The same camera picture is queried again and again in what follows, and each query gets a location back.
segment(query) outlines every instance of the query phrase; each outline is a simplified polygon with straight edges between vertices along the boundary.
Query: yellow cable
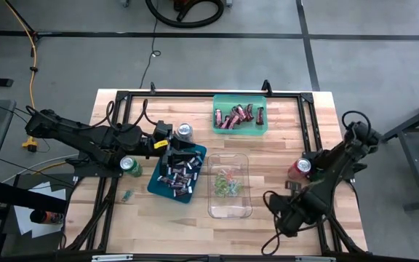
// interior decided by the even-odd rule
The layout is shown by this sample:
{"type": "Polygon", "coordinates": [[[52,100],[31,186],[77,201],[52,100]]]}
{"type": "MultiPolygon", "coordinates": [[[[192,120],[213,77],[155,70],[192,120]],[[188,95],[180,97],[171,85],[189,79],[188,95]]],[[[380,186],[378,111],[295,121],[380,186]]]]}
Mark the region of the yellow cable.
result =
{"type": "Polygon", "coordinates": [[[59,167],[63,164],[67,164],[67,163],[66,162],[59,162],[59,163],[56,163],[56,164],[51,164],[47,167],[43,167],[40,170],[35,171],[35,173],[33,173],[32,175],[39,174],[40,172],[43,172],[43,171],[48,170],[48,169],[53,168],[53,167],[59,167]]]}
{"type": "MultiPolygon", "coordinates": [[[[4,2],[4,3],[7,5],[7,8],[9,8],[9,10],[11,10],[11,12],[15,16],[15,18],[17,18],[17,21],[19,21],[19,24],[23,27],[23,30],[27,34],[28,40],[30,40],[30,43],[32,45],[32,50],[33,50],[33,69],[36,70],[36,47],[35,47],[35,43],[33,42],[33,39],[31,37],[30,33],[28,32],[27,28],[23,24],[22,20],[16,14],[16,12],[13,10],[13,8],[11,8],[11,6],[8,5],[7,2],[4,2]]],[[[33,80],[34,79],[35,79],[35,71],[32,70],[32,75],[30,77],[30,84],[28,85],[28,90],[29,90],[29,93],[30,93],[30,101],[32,102],[32,107],[33,108],[35,108],[35,102],[33,101],[33,92],[32,92],[33,80]]],[[[38,143],[31,136],[29,136],[27,141],[22,144],[22,147],[28,147],[28,146],[35,146],[35,148],[36,148],[38,146],[38,143]]]]}

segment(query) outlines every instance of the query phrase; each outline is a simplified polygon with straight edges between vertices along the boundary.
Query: red soda can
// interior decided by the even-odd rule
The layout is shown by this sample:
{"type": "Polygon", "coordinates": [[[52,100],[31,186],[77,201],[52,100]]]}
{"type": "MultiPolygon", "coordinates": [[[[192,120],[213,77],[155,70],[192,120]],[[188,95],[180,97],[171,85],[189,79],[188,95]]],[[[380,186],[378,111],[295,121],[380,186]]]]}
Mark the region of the red soda can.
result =
{"type": "Polygon", "coordinates": [[[295,163],[289,167],[289,170],[287,171],[287,175],[291,179],[301,179],[306,176],[311,170],[311,163],[304,158],[300,158],[295,163]]]}

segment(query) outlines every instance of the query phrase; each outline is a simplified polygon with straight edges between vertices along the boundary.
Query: concrete floor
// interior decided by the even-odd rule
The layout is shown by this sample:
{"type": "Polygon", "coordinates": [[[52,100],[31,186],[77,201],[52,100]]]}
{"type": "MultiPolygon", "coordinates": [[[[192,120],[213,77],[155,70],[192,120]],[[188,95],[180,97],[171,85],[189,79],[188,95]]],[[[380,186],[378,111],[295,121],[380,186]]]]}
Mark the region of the concrete floor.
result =
{"type": "MultiPolygon", "coordinates": [[[[172,14],[168,1],[160,9],[172,14]]],[[[20,30],[0,1],[0,29],[20,30]]],[[[419,34],[419,0],[304,0],[310,33],[419,34]]],[[[13,1],[37,30],[151,32],[154,17],[143,1],[128,9],[117,1],[13,1]]],[[[188,19],[206,17],[211,4],[200,4],[188,19]]],[[[158,24],[157,32],[179,32],[158,24]]],[[[300,33],[295,0],[234,0],[233,9],[206,28],[191,32],[300,33]]],[[[365,112],[382,133],[419,108],[419,41],[312,41],[321,91],[333,92],[340,116],[365,112]]],[[[97,89],[135,88],[148,62],[151,39],[45,38],[39,45],[34,84],[38,108],[88,122],[97,89]]],[[[303,41],[295,39],[157,39],[162,55],[152,59],[144,87],[257,90],[269,79],[276,90],[311,90],[303,41]]],[[[25,37],[0,36],[0,77],[15,80],[0,87],[0,98],[19,107],[30,103],[32,64],[25,37]]],[[[0,157],[21,165],[75,153],[50,141],[51,151],[29,154],[20,148],[24,123],[14,118],[0,157]]],[[[397,140],[368,156],[357,176],[362,223],[370,251],[419,258],[419,211],[402,205],[419,200],[397,140]]],[[[68,170],[61,167],[56,172],[68,170]]],[[[0,180],[18,169],[0,163],[0,180]]]]}

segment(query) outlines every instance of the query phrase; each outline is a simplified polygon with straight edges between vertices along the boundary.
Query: green plastic bin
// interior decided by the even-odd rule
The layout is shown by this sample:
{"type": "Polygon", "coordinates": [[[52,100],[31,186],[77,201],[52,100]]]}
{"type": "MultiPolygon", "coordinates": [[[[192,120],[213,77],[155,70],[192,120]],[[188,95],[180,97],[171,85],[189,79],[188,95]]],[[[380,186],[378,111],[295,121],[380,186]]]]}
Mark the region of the green plastic bin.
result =
{"type": "Polygon", "coordinates": [[[263,96],[249,96],[249,95],[215,95],[212,99],[212,129],[216,134],[229,135],[262,135],[268,130],[268,117],[266,110],[266,98],[263,96]],[[216,109],[220,109],[223,114],[223,121],[226,116],[231,114],[231,109],[234,106],[253,104],[252,114],[255,117],[251,122],[242,122],[236,124],[232,130],[220,129],[216,127],[216,109]],[[264,107],[263,120],[264,125],[256,124],[256,114],[259,107],[264,107]]]}

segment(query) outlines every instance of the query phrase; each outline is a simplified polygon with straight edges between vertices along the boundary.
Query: wooden tabletop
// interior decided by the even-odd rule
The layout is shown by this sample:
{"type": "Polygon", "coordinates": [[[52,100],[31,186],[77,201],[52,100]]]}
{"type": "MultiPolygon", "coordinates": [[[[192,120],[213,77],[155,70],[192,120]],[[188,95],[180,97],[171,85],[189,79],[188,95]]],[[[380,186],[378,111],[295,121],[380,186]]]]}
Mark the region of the wooden tabletop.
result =
{"type": "MultiPolygon", "coordinates": [[[[99,122],[105,116],[106,105],[114,100],[116,91],[98,90],[90,124],[99,122]]],[[[323,147],[332,148],[342,140],[332,93],[313,94],[323,147]]],[[[138,117],[142,102],[143,98],[133,98],[129,122],[138,117]]],[[[268,98],[267,103],[269,128],[263,136],[216,135],[212,131],[212,98],[148,98],[147,114],[150,119],[162,119],[173,124],[174,128],[182,122],[190,123],[194,142],[208,148],[207,157],[221,152],[248,156],[253,212],[244,219],[215,219],[209,216],[206,162],[189,204],[150,194],[146,188],[157,159],[138,157],[143,175],[139,178],[125,176],[119,181],[108,252],[260,255],[261,246],[275,234],[273,216],[263,204],[262,195],[267,190],[289,194],[284,189],[287,169],[303,151],[296,100],[268,98]],[[127,202],[121,202],[127,190],[132,190],[132,197],[127,202]]],[[[311,137],[308,107],[305,109],[311,137]]],[[[153,125],[144,119],[140,127],[145,132],[153,132],[153,125]]],[[[97,184],[98,178],[86,178],[73,193],[65,230],[68,244],[92,215],[97,184]]],[[[359,209],[347,184],[341,183],[337,187],[334,206],[343,228],[360,248],[366,250],[359,209]]],[[[99,222],[96,243],[100,239],[101,225],[103,220],[99,222]]],[[[329,225],[325,227],[332,248],[329,225]]],[[[303,231],[293,238],[281,236],[276,254],[319,255],[318,231],[303,231]]]]}

